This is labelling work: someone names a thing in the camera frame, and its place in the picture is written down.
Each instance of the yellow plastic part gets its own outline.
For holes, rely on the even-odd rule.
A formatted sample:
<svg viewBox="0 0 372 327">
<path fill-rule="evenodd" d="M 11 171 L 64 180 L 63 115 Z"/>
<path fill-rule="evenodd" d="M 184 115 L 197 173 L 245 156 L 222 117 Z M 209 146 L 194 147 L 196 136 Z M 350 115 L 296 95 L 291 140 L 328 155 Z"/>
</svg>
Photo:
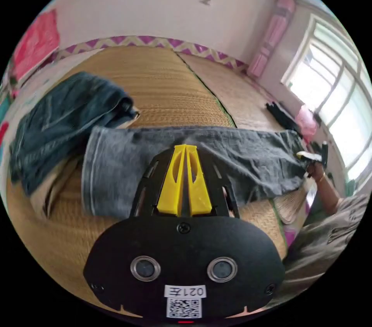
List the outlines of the yellow plastic part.
<svg viewBox="0 0 372 327">
<path fill-rule="evenodd" d="M 186 145 L 176 145 L 157 204 L 163 214 L 181 215 Z"/>
<path fill-rule="evenodd" d="M 187 177 L 191 216 L 209 214 L 212 211 L 198 151 L 194 145 L 186 145 Z"/>
</svg>

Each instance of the qr code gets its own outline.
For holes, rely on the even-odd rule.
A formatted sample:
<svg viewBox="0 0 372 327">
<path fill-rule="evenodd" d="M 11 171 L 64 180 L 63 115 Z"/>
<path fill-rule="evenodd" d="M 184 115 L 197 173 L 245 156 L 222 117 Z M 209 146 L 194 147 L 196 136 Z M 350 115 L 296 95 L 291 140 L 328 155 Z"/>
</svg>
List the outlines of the qr code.
<svg viewBox="0 0 372 327">
<path fill-rule="evenodd" d="M 201 318 L 202 300 L 201 299 L 172 299 L 167 301 L 168 318 Z"/>
</svg>

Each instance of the hand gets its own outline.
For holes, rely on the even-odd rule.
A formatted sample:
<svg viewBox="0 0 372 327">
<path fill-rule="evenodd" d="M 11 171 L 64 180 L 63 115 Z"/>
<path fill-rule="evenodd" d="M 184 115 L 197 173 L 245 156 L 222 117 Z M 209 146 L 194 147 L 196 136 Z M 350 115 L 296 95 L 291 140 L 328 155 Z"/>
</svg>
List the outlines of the hand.
<svg viewBox="0 0 372 327">
<path fill-rule="evenodd" d="M 307 172 L 315 181 L 319 181 L 324 174 L 324 169 L 321 163 L 315 162 L 309 165 L 309 167 L 307 168 Z"/>
</svg>

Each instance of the red poster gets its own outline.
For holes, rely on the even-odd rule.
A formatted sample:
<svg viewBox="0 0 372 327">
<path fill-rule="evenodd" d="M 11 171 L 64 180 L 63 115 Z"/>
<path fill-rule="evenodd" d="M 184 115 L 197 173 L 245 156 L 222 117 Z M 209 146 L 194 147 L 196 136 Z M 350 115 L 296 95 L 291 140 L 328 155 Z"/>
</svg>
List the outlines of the red poster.
<svg viewBox="0 0 372 327">
<path fill-rule="evenodd" d="M 56 10 L 40 14 L 27 29 L 13 55 L 13 74 L 19 82 L 59 47 Z"/>
</svg>

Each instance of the window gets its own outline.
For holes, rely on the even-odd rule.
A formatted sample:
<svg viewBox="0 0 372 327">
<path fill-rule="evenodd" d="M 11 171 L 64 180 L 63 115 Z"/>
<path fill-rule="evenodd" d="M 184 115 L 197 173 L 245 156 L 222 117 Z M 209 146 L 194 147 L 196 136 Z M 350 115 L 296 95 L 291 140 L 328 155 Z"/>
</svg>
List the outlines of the window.
<svg viewBox="0 0 372 327">
<path fill-rule="evenodd" d="M 317 113 L 333 138 L 346 180 L 361 183 L 372 162 L 372 84 L 352 41 L 312 18 L 285 84 Z"/>
</svg>

